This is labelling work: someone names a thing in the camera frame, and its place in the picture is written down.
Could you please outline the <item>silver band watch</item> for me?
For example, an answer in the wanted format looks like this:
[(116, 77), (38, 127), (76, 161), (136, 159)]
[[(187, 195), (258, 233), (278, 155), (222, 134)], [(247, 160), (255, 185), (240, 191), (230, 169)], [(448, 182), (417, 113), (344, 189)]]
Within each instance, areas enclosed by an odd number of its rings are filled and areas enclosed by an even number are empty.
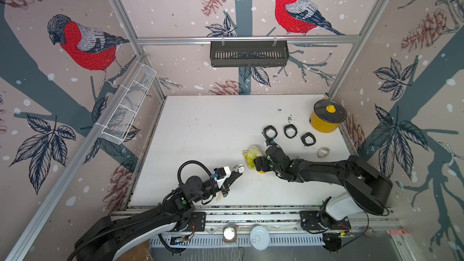
[(245, 171), (245, 166), (244, 166), (243, 164), (236, 165), (236, 166), (233, 168), (233, 172), (234, 172), (234, 173), (243, 174), (244, 171)]

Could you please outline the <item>yellow green frog towel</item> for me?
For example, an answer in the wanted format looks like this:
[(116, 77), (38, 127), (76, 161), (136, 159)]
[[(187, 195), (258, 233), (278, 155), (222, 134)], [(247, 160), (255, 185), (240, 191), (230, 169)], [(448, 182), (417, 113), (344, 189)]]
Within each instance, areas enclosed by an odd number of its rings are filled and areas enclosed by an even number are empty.
[(242, 151), (242, 155), (245, 158), (247, 166), (259, 172), (260, 174), (265, 174), (261, 169), (256, 168), (255, 160), (262, 160), (265, 157), (265, 154), (262, 152), (259, 146), (252, 145), (247, 150)]

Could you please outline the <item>black digital watch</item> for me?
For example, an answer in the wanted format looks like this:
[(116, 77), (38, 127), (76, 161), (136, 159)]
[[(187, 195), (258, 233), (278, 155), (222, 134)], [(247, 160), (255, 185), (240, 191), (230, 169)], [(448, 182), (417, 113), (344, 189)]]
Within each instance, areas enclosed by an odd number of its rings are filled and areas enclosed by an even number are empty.
[(293, 139), (297, 136), (298, 130), (293, 124), (288, 124), (283, 129), (284, 135), (288, 139)]
[(262, 134), (266, 140), (273, 140), (278, 136), (278, 131), (274, 126), (269, 125), (263, 129)]
[(303, 134), (300, 139), (305, 147), (313, 146), (317, 142), (316, 137), (310, 132)]

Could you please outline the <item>cream strap analog watch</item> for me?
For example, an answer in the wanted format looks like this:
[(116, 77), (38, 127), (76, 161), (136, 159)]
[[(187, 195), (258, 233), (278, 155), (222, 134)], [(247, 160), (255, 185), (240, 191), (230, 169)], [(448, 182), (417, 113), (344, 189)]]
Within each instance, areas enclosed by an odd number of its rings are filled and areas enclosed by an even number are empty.
[(330, 149), (328, 147), (321, 147), (317, 151), (317, 156), (321, 159), (326, 158), (330, 154)]

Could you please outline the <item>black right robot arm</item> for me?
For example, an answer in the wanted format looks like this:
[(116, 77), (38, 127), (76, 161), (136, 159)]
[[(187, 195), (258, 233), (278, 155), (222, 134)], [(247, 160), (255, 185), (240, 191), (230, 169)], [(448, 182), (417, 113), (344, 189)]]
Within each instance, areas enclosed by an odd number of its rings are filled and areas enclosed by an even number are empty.
[(349, 230), (348, 216), (360, 212), (385, 216), (393, 184), (383, 173), (358, 156), (335, 162), (290, 159), (275, 142), (265, 155), (254, 160), (257, 171), (274, 172), (287, 182), (325, 182), (342, 186), (345, 192), (323, 201), (315, 216), (303, 216), (301, 226), (310, 233)]

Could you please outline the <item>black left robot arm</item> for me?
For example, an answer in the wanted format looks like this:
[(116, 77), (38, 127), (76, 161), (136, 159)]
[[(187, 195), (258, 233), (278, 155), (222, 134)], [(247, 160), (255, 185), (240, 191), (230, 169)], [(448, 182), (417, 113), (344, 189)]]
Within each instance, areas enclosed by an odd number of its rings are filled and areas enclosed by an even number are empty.
[[(202, 168), (208, 175), (182, 180), (182, 170), (189, 164)], [(209, 204), (216, 195), (226, 197), (230, 186), (243, 175), (245, 166), (220, 167), (210, 171), (203, 163), (190, 160), (177, 171), (178, 187), (153, 209), (113, 221), (110, 216), (99, 219), (74, 245), (69, 261), (114, 261), (125, 252), (153, 236), (188, 226), (195, 203)]]

